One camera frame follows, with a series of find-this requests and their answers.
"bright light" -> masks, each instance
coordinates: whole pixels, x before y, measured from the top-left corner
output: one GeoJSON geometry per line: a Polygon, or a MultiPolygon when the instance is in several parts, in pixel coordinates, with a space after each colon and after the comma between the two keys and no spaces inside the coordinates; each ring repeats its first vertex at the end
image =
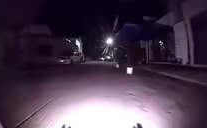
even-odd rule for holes
{"type": "Polygon", "coordinates": [[[108,39],[106,40],[106,43],[111,45],[111,44],[113,43],[113,39],[112,39],[112,38],[108,38],[108,39]]]}
{"type": "Polygon", "coordinates": [[[116,64],[115,67],[116,67],[116,68],[119,68],[119,64],[116,64]]]}
{"type": "Polygon", "coordinates": [[[162,46],[164,43],[160,40],[160,41],[159,41],[159,44],[160,44],[160,46],[162,46]]]}
{"type": "Polygon", "coordinates": [[[76,45],[79,46],[80,45],[80,42],[78,40],[76,40],[76,45]]]}
{"type": "Polygon", "coordinates": [[[101,60],[105,60],[105,58],[104,58],[104,57],[101,57],[100,59],[101,59],[101,60]]]}
{"type": "Polygon", "coordinates": [[[63,59],[60,59],[59,61],[60,61],[61,63],[64,63],[64,62],[65,62],[65,60],[63,60],[63,59]]]}
{"type": "Polygon", "coordinates": [[[160,128],[149,114],[139,109],[100,99],[71,106],[66,115],[54,128],[63,124],[71,128],[133,128],[136,123],[142,124],[143,128],[160,128]]]}
{"type": "Polygon", "coordinates": [[[127,67],[126,73],[129,75],[132,75],[133,74],[133,67],[127,67]]]}
{"type": "Polygon", "coordinates": [[[106,56],[107,59],[111,59],[111,56],[106,56]]]}

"car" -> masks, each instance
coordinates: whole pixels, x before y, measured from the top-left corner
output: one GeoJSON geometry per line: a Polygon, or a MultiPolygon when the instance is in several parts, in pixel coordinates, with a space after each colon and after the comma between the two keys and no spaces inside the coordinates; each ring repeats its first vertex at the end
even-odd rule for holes
{"type": "Polygon", "coordinates": [[[59,61],[62,64],[75,64],[85,62],[86,60],[83,53],[75,51],[71,56],[61,56],[59,61]]]}

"sidewalk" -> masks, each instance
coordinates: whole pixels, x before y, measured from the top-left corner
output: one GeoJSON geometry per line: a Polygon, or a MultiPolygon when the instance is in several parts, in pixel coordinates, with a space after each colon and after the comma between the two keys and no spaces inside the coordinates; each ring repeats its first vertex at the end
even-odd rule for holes
{"type": "Polygon", "coordinates": [[[145,64],[138,67],[167,77],[207,86],[207,68],[169,64],[145,64]]]}

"asphalt road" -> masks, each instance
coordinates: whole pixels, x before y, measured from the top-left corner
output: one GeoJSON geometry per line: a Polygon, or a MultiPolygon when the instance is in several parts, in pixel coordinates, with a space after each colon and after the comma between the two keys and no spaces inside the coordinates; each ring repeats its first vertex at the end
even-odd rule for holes
{"type": "Polygon", "coordinates": [[[113,63],[40,67],[0,76],[7,128],[207,127],[207,87],[113,63]]]}

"street light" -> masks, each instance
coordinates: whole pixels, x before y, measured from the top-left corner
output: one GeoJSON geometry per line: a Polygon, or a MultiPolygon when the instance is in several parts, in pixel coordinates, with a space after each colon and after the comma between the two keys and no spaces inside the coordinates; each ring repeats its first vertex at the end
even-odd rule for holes
{"type": "Polygon", "coordinates": [[[112,39],[112,38],[108,38],[108,39],[106,40],[106,43],[109,44],[109,45],[112,45],[112,43],[113,43],[113,39],[112,39]]]}

